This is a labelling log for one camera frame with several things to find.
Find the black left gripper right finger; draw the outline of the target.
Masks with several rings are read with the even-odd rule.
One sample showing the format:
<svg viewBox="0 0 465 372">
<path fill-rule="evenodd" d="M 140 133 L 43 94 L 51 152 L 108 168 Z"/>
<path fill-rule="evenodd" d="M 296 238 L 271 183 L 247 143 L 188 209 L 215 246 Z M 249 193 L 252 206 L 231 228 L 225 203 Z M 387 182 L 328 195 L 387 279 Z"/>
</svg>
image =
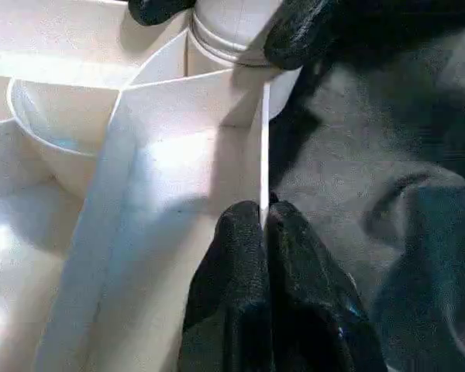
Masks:
<svg viewBox="0 0 465 372">
<path fill-rule="evenodd" d="M 270 206 L 267 252 L 277 370 L 387 370 L 355 285 L 287 201 Z"/>
</svg>

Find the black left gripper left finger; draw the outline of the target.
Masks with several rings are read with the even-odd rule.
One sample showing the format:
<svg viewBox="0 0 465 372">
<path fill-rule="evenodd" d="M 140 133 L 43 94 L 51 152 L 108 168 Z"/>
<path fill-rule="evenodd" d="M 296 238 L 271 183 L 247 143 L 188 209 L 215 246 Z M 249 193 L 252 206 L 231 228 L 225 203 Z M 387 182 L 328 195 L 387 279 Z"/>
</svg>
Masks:
<svg viewBox="0 0 465 372">
<path fill-rule="evenodd" d="M 190 283 L 179 371 L 274 369 L 263 237 L 256 202 L 238 202 L 220 215 Z"/>
</svg>

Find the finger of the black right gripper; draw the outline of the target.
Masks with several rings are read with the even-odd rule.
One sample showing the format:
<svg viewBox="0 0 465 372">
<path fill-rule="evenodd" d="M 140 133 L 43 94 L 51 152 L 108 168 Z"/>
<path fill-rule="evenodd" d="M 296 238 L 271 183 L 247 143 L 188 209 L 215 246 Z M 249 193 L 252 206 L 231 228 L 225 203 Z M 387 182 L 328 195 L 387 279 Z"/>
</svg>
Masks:
<svg viewBox="0 0 465 372">
<path fill-rule="evenodd" d="M 386 44 L 408 1 L 284 1 L 263 45 L 267 60 L 295 70 L 333 47 Z"/>
<path fill-rule="evenodd" d="M 142 26 L 155 26 L 166 22 L 179 12 L 191 9 L 196 0 L 129 0 L 132 18 Z"/>
</svg>

